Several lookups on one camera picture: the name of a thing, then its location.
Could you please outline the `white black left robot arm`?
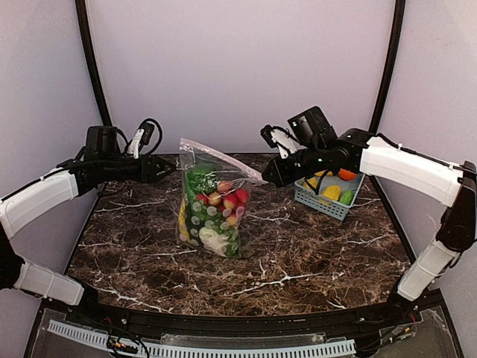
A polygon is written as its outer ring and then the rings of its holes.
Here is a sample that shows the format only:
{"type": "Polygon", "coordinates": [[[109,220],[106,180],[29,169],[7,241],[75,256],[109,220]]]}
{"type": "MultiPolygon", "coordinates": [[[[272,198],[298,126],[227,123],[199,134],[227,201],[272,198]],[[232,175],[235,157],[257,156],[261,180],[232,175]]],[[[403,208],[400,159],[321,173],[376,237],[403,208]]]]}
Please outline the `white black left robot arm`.
{"type": "Polygon", "coordinates": [[[62,204],[110,181],[156,183],[176,166],[156,154],[163,131],[158,121],[145,119],[131,139],[117,127],[92,126],[77,155],[1,198],[1,288],[79,306],[86,291],[77,280],[17,254],[12,239],[25,227],[62,204]]]}

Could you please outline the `green toy bell pepper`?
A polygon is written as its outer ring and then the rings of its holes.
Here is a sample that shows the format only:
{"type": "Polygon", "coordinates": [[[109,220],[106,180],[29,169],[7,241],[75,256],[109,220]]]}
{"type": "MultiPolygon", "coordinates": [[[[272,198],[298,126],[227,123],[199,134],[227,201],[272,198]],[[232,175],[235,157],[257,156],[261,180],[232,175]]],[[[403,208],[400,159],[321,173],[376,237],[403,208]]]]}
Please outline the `green toy bell pepper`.
{"type": "Polygon", "coordinates": [[[210,194],[216,190],[217,180],[212,166],[195,166],[185,173],[185,190],[187,198],[198,194],[210,194]]]}

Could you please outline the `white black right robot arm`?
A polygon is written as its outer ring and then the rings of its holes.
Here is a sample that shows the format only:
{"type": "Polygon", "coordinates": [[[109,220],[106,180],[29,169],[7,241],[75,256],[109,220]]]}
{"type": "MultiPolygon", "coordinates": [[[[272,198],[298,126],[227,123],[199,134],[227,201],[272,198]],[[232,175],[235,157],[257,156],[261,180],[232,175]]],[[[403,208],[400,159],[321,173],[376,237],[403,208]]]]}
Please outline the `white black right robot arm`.
{"type": "Polygon", "coordinates": [[[406,270],[389,297],[416,301],[476,242],[476,166],[439,160],[390,141],[384,134],[351,128],[337,135],[319,107],[288,120],[289,129],[266,125],[260,134],[279,155],[262,173],[277,187],[323,171],[346,169],[368,176],[376,189],[383,178],[420,192],[445,206],[440,227],[406,270]]]}

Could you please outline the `yellow toy banana bunch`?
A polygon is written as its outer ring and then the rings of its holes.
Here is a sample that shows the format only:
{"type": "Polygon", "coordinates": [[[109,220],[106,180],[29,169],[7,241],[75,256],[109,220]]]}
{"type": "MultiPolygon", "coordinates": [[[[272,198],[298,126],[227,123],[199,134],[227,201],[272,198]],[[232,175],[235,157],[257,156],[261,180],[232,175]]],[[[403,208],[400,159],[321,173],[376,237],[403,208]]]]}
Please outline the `yellow toy banana bunch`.
{"type": "Polygon", "coordinates": [[[186,225],[186,202],[184,199],[181,201],[181,205],[180,205],[178,225],[179,225],[179,231],[180,231],[180,235],[179,235],[180,240],[183,242],[188,242],[189,232],[187,230],[187,225],[186,225]]]}

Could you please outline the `white toy radish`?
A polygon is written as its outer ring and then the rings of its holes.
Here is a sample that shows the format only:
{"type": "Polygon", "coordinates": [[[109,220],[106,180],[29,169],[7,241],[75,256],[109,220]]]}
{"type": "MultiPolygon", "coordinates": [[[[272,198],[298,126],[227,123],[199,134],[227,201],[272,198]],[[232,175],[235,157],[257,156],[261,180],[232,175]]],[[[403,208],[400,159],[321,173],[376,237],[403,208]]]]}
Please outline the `white toy radish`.
{"type": "Polygon", "coordinates": [[[199,230],[199,238],[205,250],[217,254],[221,257],[226,256],[227,251],[227,236],[219,235],[215,230],[207,227],[202,227],[199,230]]]}

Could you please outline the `dark green toy cucumber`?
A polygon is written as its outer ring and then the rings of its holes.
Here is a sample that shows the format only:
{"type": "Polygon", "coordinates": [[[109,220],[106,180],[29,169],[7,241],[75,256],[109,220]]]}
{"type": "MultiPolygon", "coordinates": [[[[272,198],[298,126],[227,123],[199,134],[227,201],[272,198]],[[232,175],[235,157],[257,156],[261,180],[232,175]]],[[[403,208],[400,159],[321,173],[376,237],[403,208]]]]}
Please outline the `dark green toy cucumber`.
{"type": "Polygon", "coordinates": [[[215,230],[219,235],[227,236],[228,245],[225,257],[240,256],[239,220],[234,211],[205,206],[200,201],[196,201],[186,207],[186,225],[189,232],[188,243],[191,246],[201,247],[205,250],[199,238],[199,230],[202,227],[207,227],[215,230]]]}

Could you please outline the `clear zip top bag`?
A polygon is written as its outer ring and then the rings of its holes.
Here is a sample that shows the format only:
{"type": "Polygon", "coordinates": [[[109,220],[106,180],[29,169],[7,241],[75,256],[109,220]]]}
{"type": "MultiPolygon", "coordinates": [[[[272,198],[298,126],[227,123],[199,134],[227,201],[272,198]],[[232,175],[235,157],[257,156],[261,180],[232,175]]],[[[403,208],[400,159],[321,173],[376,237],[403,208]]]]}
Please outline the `clear zip top bag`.
{"type": "MultiPolygon", "coordinates": [[[[251,197],[252,189],[255,186],[258,186],[264,183],[264,181],[262,180],[261,174],[255,169],[249,167],[248,165],[244,164],[243,162],[237,160],[234,157],[231,157],[227,154],[224,154],[220,151],[217,151],[213,148],[200,144],[199,142],[192,141],[190,139],[182,138],[180,140],[179,160],[180,160],[180,169],[182,173],[181,201],[183,199],[185,200],[186,207],[196,201],[200,201],[205,206],[214,206],[219,209],[225,209],[223,205],[223,198],[225,195],[230,193],[235,194],[235,191],[237,189],[243,188],[250,193],[250,197],[251,197]],[[233,184],[233,189],[226,193],[219,193],[216,187],[216,190],[208,195],[198,194],[195,198],[187,198],[186,190],[185,190],[185,173],[187,170],[195,166],[212,166],[215,169],[217,184],[220,180],[228,180],[233,184]]],[[[250,204],[250,198],[248,202],[245,204],[238,201],[236,208],[233,210],[236,213],[237,219],[239,220],[239,225],[241,223],[241,220],[244,218],[245,213],[247,212],[247,206],[249,204],[250,204]]],[[[180,231],[179,231],[179,225],[177,222],[177,242],[182,245],[186,245],[190,248],[198,249],[199,251],[205,251],[201,247],[191,246],[188,242],[181,241],[179,238],[179,235],[180,235],[180,231]]],[[[240,256],[241,256],[241,239],[240,239],[240,256]]]]}

